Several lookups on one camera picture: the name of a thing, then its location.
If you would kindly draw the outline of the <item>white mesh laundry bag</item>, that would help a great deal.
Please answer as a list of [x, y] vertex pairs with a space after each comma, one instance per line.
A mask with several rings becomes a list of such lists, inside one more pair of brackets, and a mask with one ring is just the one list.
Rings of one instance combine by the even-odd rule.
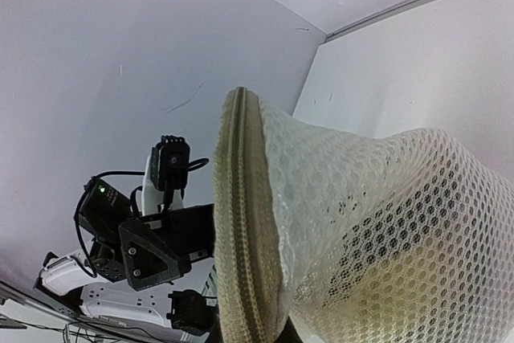
[[228, 93], [213, 156], [225, 342], [502, 342], [513, 186], [439, 129], [383, 139]]

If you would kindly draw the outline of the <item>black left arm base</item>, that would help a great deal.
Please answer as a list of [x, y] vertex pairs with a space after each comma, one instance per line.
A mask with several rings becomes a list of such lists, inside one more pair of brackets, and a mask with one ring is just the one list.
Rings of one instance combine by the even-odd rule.
[[168, 294], [171, 301], [166, 319], [173, 329], [179, 329], [190, 335], [200, 337], [210, 333], [214, 327], [214, 319], [218, 314], [217, 305], [209, 305], [215, 296], [204, 296], [192, 289], [173, 291]]

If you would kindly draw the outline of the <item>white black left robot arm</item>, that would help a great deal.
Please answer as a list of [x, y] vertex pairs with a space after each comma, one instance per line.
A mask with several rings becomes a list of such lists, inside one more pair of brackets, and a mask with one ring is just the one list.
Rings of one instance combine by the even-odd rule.
[[80, 249], [47, 254], [36, 289], [57, 305], [89, 317], [143, 321], [192, 335], [208, 333], [215, 296], [174, 290], [175, 280], [214, 254], [214, 207], [182, 208], [182, 188], [165, 184], [154, 211], [139, 210], [138, 186], [130, 196], [90, 179], [74, 214]]

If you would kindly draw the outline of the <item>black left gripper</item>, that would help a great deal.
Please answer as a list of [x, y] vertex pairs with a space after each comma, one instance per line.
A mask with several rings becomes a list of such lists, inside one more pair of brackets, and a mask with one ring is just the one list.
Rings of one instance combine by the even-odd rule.
[[120, 249], [129, 286], [172, 283], [214, 255], [214, 206], [192, 206], [121, 223]]

